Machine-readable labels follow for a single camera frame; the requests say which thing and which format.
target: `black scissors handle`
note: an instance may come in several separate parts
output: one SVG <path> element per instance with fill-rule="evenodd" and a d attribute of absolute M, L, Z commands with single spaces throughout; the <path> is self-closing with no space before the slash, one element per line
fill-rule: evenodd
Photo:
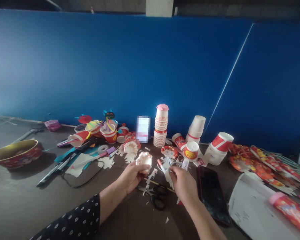
<path fill-rule="evenodd" d="M 154 194 L 151 195 L 151 202 L 155 209 L 163 211 L 167 204 L 165 201 L 165 196 L 167 195 L 167 188 L 161 184 L 153 187 L 152 191 Z"/>

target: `scissors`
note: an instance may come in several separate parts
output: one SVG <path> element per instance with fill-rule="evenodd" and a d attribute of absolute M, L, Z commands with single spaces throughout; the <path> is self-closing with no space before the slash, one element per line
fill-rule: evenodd
<path fill-rule="evenodd" d="M 167 204 L 164 197 L 167 195 L 167 188 L 161 184 L 155 185 L 152 189 L 137 186 L 137 189 L 150 195 L 152 205 L 155 209 L 163 211 Z"/>

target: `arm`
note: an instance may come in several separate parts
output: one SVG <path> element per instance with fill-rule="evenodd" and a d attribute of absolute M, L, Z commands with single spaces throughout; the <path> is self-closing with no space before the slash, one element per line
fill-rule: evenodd
<path fill-rule="evenodd" d="M 131 162 L 116 181 L 49 224 L 31 240 L 77 239 L 79 237 L 85 239 L 97 233 L 100 224 L 140 183 L 143 176 L 139 172 L 149 167 L 149 165 L 136 166 L 135 161 Z"/>
<path fill-rule="evenodd" d="M 177 196 L 187 209 L 201 240 L 226 240 L 227 238 L 198 198 L 197 184 L 189 172 L 171 167 L 170 176 Z"/>

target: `tape roll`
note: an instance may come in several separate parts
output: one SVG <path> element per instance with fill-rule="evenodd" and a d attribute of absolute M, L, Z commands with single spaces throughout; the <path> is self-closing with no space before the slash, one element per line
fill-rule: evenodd
<path fill-rule="evenodd" d="M 98 154 L 102 154 L 105 153 L 107 150 L 109 149 L 108 145 L 101 145 L 100 147 L 98 147 Z"/>

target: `black polka dot sleeve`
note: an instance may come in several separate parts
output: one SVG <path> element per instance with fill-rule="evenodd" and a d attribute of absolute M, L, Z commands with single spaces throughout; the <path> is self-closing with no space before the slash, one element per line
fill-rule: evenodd
<path fill-rule="evenodd" d="M 87 239 L 99 230 L 99 194 L 46 226 L 30 240 Z"/>

